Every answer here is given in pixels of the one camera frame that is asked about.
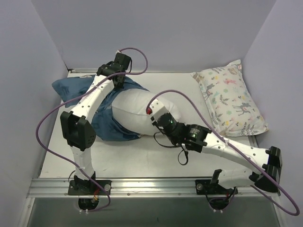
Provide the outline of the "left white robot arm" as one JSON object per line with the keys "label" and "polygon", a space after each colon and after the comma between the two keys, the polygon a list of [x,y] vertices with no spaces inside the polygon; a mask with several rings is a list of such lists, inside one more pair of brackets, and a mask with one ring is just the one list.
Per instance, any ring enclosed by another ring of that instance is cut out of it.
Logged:
{"label": "left white robot arm", "polygon": [[116,75],[103,81],[105,77],[114,73],[126,72],[132,64],[131,57],[116,53],[114,61],[103,64],[97,70],[88,91],[93,91],[81,100],[69,112],[62,112],[60,116],[63,137],[71,147],[74,162],[78,165],[75,170],[73,188],[84,194],[92,194],[96,189],[95,171],[91,160],[91,146],[95,142],[96,132],[92,126],[92,119],[106,96],[124,85],[125,76]]}

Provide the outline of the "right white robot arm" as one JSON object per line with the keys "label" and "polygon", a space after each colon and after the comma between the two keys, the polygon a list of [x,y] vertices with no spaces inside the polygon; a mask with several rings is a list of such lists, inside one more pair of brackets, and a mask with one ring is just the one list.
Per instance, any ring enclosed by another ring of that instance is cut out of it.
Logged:
{"label": "right white robot arm", "polygon": [[177,122],[170,113],[157,119],[152,117],[151,122],[186,155],[190,151],[216,155],[242,166],[233,170],[216,169],[210,181],[214,193],[243,186],[255,186],[270,193],[279,191],[282,170],[279,148],[255,148],[226,138],[220,139],[206,127]]}

